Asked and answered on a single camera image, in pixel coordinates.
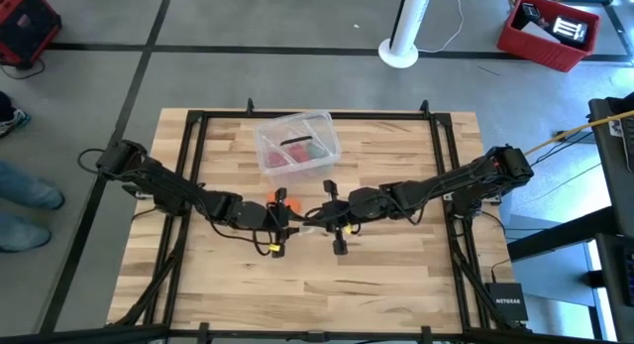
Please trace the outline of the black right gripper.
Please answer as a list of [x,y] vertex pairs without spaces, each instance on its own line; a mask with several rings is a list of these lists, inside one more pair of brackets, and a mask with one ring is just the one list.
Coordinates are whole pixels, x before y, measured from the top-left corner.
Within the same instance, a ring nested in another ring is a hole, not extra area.
[[338,199],[338,187],[329,179],[323,181],[324,190],[330,195],[330,200],[323,203],[322,207],[312,208],[305,213],[306,220],[318,220],[309,223],[310,227],[316,227],[335,235],[332,247],[336,256],[348,254],[348,245],[345,234],[358,235],[362,224],[352,221],[352,205]]

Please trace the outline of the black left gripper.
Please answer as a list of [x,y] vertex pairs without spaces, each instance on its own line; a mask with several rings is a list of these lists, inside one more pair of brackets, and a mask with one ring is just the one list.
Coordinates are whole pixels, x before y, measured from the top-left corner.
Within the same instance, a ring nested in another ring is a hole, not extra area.
[[233,221],[238,229],[252,234],[251,242],[261,256],[283,258],[286,241],[291,235],[298,234],[300,228],[292,221],[305,221],[306,217],[286,205],[285,188],[275,193],[275,201],[266,205],[252,201],[239,202],[233,211]]

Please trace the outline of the orange elastic bandage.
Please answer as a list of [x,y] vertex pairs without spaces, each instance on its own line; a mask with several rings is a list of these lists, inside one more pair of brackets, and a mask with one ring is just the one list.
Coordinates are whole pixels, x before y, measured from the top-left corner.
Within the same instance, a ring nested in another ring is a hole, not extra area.
[[[274,202],[275,201],[275,197],[274,197],[274,193],[273,192],[269,192],[266,195],[266,201],[267,202]],[[302,210],[301,203],[300,203],[300,201],[297,198],[287,196],[284,199],[284,202],[285,202],[286,205],[288,205],[290,207],[290,209],[293,212],[295,212],[297,214],[299,214],[301,212],[301,210]]]

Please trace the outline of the red bandage roll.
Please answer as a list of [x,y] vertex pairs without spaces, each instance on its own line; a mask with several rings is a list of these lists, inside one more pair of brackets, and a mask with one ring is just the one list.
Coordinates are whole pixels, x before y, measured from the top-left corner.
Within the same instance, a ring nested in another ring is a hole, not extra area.
[[303,145],[292,145],[287,150],[293,160],[298,164],[310,161],[309,152]]

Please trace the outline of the clear plastic storage bin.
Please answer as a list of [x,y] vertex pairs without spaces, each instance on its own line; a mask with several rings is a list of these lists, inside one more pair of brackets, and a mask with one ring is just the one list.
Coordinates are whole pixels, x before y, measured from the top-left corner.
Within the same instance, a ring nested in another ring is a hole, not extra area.
[[[278,187],[320,182],[329,176],[342,154],[332,116],[325,110],[261,121],[255,127],[254,141],[261,172]],[[316,159],[310,155],[309,162],[298,164],[287,150],[292,145],[303,145],[309,155],[309,147],[317,145],[324,150],[324,156]],[[269,169],[267,154],[270,152],[284,155],[288,165]]]

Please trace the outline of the black Netgear router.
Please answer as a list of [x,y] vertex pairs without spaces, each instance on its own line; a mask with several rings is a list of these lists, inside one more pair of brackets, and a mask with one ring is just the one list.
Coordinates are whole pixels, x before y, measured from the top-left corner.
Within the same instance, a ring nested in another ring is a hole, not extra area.
[[509,320],[525,322],[528,313],[521,284],[487,283],[485,285],[496,308]]

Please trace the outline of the white black pole stand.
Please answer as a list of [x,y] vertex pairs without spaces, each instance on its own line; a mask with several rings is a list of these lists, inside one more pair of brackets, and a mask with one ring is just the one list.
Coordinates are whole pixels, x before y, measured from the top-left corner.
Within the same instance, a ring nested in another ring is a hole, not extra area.
[[430,0],[401,0],[391,36],[378,47],[379,58],[393,68],[408,68],[419,57],[415,40]]

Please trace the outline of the red plastic crate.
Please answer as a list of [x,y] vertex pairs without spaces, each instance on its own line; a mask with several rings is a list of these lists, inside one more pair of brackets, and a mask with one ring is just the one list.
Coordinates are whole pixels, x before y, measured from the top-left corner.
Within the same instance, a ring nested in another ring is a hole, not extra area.
[[[516,13],[521,3],[534,4],[541,14],[536,22],[518,24]],[[567,46],[550,34],[557,16],[565,16],[588,24],[583,47]],[[551,69],[568,72],[582,59],[594,53],[601,18],[553,0],[516,0],[508,18],[502,24],[497,48],[510,55],[521,57]]]

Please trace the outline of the small black device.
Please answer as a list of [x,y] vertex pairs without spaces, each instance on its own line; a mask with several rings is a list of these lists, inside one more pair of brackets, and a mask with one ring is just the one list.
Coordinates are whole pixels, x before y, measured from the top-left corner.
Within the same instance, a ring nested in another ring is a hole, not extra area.
[[536,23],[541,19],[539,9],[532,3],[521,3],[516,13],[516,22],[524,24],[528,22]]

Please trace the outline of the black desk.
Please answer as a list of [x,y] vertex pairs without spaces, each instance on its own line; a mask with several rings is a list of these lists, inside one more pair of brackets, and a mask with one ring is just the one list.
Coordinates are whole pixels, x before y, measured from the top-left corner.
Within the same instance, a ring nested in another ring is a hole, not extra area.
[[580,218],[543,230],[509,244],[509,255],[519,261],[586,240],[595,240],[601,270],[589,281],[605,287],[616,337],[634,343],[634,91],[622,97],[592,99],[590,119],[618,116],[621,138],[609,124],[592,127],[611,204]]

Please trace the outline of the black white striped device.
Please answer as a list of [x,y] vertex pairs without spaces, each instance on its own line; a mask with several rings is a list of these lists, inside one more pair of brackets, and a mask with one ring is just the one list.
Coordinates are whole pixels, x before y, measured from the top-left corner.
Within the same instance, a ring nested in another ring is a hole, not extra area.
[[550,34],[561,43],[574,48],[585,45],[588,24],[565,16],[557,16],[551,26]]

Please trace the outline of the red black equipment case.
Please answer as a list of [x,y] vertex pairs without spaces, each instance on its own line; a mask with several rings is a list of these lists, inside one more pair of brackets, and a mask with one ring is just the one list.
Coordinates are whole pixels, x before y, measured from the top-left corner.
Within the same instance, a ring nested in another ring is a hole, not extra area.
[[0,64],[31,67],[61,29],[47,0],[0,0]]

